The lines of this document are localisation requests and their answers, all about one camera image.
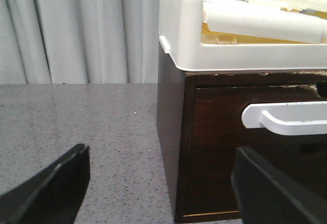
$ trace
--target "gray countertop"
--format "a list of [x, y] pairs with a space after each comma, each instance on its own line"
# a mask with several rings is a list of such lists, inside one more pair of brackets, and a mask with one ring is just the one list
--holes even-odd
[[85, 143], [76, 224], [172, 223], [155, 121], [156, 84], [1, 85], [0, 193]]

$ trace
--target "white plastic piece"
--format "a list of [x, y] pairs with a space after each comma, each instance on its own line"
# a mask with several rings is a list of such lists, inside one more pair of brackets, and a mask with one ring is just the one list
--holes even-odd
[[159, 39], [177, 68], [185, 71], [327, 69], [327, 44], [201, 43], [203, 3], [225, 4], [226, 1], [248, 4], [233, 0], [160, 0]]
[[302, 11], [303, 9], [297, 5], [293, 5], [291, 3], [287, 2], [278, 2], [278, 1], [271, 1], [271, 0], [245, 0], [246, 2], [250, 4], [258, 4], [261, 6], [266, 6], [266, 7], [275, 7], [278, 8], [279, 10], [281, 9], [286, 9], [287, 11]]
[[327, 20], [276, 8], [228, 0], [203, 3], [203, 22], [210, 31], [272, 39], [321, 43], [327, 39]]
[[327, 134], [327, 102], [251, 104], [242, 113], [242, 123], [287, 136]]
[[268, 0], [288, 3], [299, 9], [327, 12], [327, 0]]

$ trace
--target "dark wooden cabinet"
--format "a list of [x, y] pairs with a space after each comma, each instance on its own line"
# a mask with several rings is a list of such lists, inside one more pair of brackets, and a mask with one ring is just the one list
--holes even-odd
[[[282, 136], [241, 121], [250, 104], [326, 100], [326, 84], [326, 73], [314, 70], [184, 72], [160, 47], [157, 128], [175, 222], [240, 217], [230, 176], [236, 148], [245, 145], [327, 197], [323, 183], [305, 175], [313, 165], [285, 164], [301, 164], [303, 147], [326, 144], [327, 135]], [[327, 179], [326, 167], [316, 175]]]

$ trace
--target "cabinet side panel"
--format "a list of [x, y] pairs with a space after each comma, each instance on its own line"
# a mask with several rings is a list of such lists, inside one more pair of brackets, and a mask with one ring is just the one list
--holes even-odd
[[157, 130], [173, 213], [176, 203], [184, 81], [184, 72], [175, 67], [171, 57], [159, 45]]

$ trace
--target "curtain fold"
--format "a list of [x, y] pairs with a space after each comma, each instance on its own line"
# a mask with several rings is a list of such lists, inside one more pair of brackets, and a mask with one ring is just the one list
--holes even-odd
[[157, 82], [159, 0], [0, 0], [0, 84]]

